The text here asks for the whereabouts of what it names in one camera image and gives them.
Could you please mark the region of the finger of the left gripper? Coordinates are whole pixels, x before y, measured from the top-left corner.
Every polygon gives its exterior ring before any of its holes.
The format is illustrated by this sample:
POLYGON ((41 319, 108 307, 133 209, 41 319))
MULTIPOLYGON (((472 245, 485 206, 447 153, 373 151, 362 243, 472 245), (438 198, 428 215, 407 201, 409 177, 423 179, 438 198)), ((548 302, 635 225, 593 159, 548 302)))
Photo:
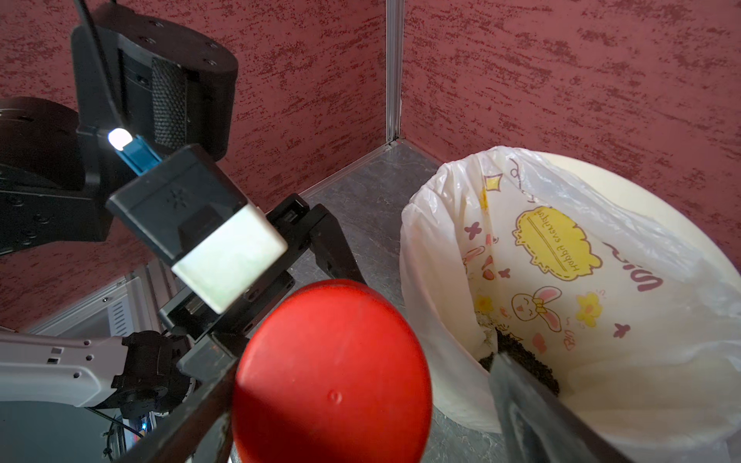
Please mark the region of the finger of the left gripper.
POLYGON ((316 265, 332 279, 366 284, 339 220, 327 208, 313 208, 316 224, 310 229, 310 248, 316 265))

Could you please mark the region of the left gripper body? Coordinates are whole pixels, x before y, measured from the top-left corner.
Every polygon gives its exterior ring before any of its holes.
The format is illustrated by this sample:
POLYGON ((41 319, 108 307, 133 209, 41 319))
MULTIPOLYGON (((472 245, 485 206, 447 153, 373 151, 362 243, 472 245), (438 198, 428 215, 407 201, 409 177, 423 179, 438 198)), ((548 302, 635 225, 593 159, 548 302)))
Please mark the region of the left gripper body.
POLYGON ((329 230, 329 210, 298 195, 270 213, 247 204, 176 262, 173 273, 190 293, 160 316, 194 343, 178 370, 201 382, 222 375, 241 355, 248 333, 291 291, 289 268, 297 260, 312 251, 320 269, 330 271, 323 244, 329 230))

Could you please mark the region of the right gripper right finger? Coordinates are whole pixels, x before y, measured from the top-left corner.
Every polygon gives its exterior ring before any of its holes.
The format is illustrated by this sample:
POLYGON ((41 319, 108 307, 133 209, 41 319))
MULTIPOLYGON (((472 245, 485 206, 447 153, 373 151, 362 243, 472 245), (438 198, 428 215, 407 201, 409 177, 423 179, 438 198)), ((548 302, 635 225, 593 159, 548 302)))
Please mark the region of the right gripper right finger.
POLYGON ((629 461, 509 356, 494 358, 489 387, 509 461, 629 461))

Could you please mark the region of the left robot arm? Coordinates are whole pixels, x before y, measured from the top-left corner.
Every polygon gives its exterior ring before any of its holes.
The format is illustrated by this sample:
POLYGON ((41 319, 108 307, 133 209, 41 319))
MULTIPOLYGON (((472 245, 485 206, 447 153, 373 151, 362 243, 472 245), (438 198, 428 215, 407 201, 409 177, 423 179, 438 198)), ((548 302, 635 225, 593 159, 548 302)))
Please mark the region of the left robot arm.
POLYGON ((243 351, 304 253, 333 279, 363 276, 326 208, 291 195, 263 212, 219 168, 239 70, 227 48, 115 2, 75 8, 77 108, 1 102, 1 251, 102 242, 119 220, 185 289, 161 309, 163 332, 3 332, 1 397, 139 419, 173 411, 205 381, 208 350, 243 351))

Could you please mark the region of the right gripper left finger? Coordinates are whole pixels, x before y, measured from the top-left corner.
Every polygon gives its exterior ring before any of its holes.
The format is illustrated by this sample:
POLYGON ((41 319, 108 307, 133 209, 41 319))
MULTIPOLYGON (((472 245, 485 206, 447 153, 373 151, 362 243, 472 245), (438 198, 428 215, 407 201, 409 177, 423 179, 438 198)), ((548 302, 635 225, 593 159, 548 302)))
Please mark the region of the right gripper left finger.
POLYGON ((121 462, 227 462, 233 449, 233 390, 237 362, 195 391, 121 462))

